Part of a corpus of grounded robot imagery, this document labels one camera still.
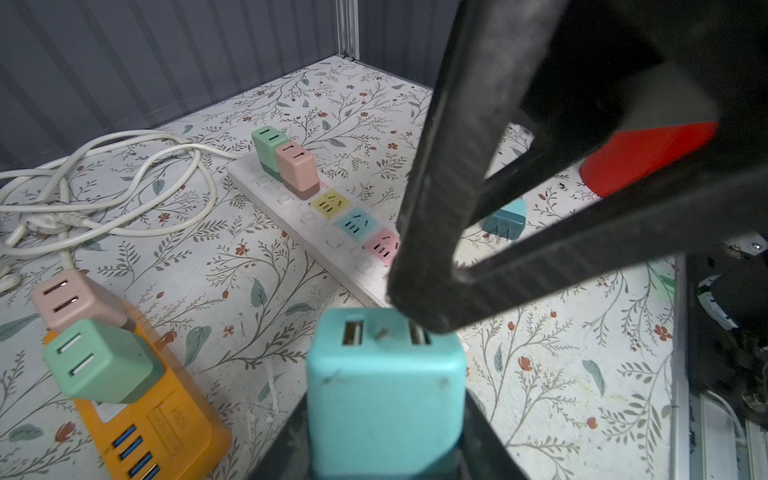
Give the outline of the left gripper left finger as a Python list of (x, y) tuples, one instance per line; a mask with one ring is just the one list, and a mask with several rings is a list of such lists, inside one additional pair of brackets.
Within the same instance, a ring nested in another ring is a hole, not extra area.
[(267, 452), (246, 479), (311, 479), (308, 427), (307, 396), (303, 395)]

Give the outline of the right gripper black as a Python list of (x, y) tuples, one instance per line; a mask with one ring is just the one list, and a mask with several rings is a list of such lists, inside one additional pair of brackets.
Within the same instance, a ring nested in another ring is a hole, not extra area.
[(718, 114), (711, 140), (579, 222), (767, 218), (763, 1), (471, 1), (467, 218), (476, 222), (603, 146), (631, 84), (677, 68)]

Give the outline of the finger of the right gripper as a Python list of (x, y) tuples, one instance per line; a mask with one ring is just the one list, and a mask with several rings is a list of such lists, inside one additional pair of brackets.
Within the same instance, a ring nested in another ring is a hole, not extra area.
[(514, 246), (457, 271), (443, 304), (455, 331), (583, 280), (756, 230), (767, 153), (702, 149)]
[(464, 1), (448, 40), (397, 228), (390, 303), (431, 333), (493, 315), (453, 255), (496, 148), (565, 13), (564, 1)]

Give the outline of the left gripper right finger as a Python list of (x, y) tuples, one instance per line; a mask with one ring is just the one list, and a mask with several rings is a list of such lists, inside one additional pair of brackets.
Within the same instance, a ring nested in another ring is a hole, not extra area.
[(466, 390), (459, 479), (528, 480), (529, 476), (514, 461), (480, 409), (475, 395)]

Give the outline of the teal plug adapter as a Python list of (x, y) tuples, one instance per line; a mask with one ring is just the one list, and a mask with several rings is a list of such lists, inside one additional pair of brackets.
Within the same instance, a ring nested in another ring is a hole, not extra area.
[(311, 468), (321, 479), (407, 479), (452, 470), (466, 354), (395, 309), (335, 308), (306, 358)]
[(526, 202), (518, 198), (480, 222), (488, 234), (506, 240), (517, 240), (526, 226)]
[(276, 151), (287, 143), (289, 138), (282, 131), (271, 126), (259, 127), (252, 132), (251, 136), (263, 170), (281, 182)]

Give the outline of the orange power strip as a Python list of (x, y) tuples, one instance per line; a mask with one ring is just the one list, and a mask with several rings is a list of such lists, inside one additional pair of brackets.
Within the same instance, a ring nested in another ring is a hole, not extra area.
[(230, 429), (146, 316), (124, 306), (164, 375), (135, 403), (76, 399), (74, 405), (112, 478), (203, 479), (227, 455)]

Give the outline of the green plug adapter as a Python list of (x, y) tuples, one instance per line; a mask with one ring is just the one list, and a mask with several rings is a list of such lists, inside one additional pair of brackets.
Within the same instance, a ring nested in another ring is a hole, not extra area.
[(108, 404), (136, 402), (165, 371), (142, 337), (90, 319), (53, 338), (43, 358), (65, 396)]

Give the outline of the white power strip pastel sockets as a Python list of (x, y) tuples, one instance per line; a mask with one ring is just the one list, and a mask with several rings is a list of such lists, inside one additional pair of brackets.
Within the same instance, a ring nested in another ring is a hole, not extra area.
[(294, 195), (269, 175), (256, 154), (230, 163), (228, 175), (257, 208), (284, 230), (358, 301), (387, 307), (387, 280), (400, 238), (354, 196), (320, 175), (319, 192)]

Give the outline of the pink plug adapter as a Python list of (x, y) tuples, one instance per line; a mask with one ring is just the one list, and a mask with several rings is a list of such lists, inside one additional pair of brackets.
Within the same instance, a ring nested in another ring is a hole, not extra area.
[(49, 330), (62, 333), (88, 319), (120, 328), (131, 322), (121, 300), (77, 269), (67, 269), (41, 282), (30, 299)]
[(301, 200), (320, 190), (314, 155), (302, 145), (289, 141), (275, 151), (279, 173), (285, 187)]

